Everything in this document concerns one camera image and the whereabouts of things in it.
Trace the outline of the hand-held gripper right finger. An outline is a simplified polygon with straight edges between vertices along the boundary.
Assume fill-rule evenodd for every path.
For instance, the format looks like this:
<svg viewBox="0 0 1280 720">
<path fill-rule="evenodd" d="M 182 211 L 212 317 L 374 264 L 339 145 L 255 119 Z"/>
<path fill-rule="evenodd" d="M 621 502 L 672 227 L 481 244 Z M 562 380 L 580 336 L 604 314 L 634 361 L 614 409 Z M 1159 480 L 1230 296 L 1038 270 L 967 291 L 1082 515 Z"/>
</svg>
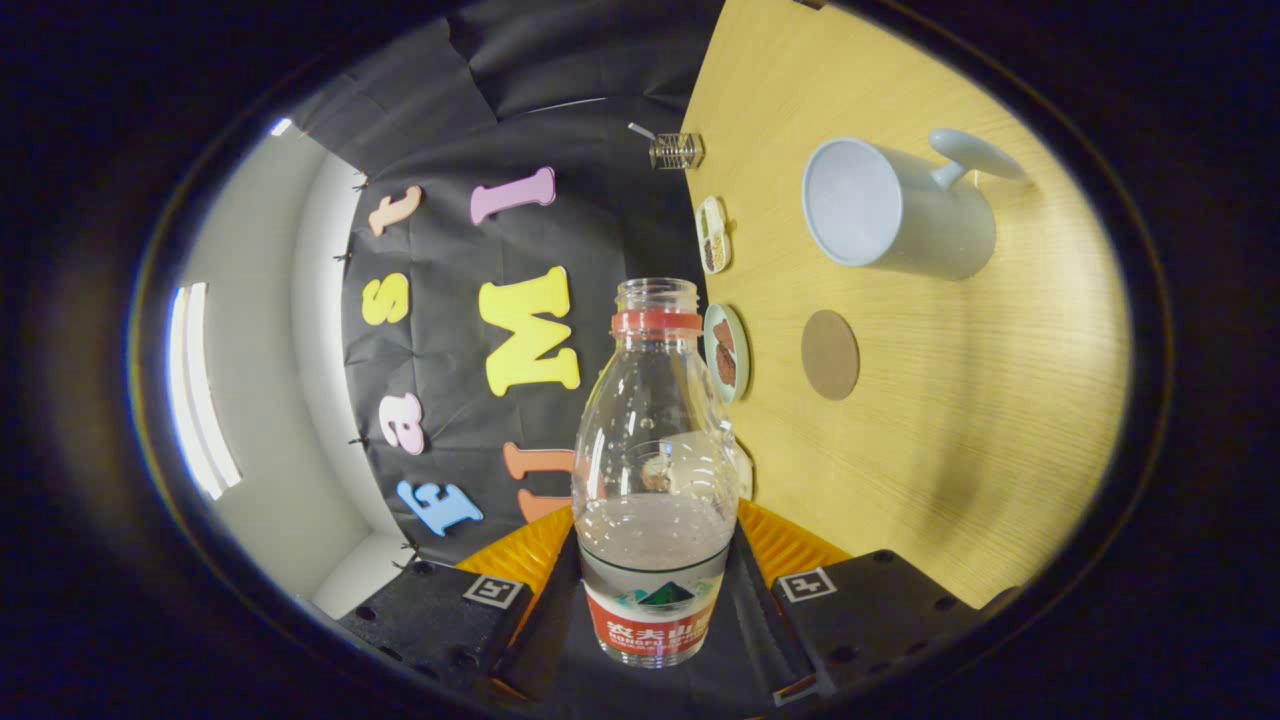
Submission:
<svg viewBox="0 0 1280 720">
<path fill-rule="evenodd" d="M 774 706 L 863 694 L 998 614 L 1018 588 L 972 606 L 891 550 L 851 556 L 741 501 L 735 534 L 741 637 Z"/>
</svg>

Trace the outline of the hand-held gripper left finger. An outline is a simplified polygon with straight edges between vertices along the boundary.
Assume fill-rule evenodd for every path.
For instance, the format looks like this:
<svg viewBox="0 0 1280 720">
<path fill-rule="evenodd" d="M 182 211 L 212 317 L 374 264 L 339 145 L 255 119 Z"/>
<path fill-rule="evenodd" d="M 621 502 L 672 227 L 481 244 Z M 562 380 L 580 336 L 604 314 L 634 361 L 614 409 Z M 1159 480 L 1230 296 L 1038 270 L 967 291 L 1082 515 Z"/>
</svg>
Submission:
<svg viewBox="0 0 1280 720">
<path fill-rule="evenodd" d="M 576 552 L 572 511 L 558 509 L 458 566 L 415 553 L 337 623 L 449 688 L 544 701 L 570 634 Z"/>
</svg>

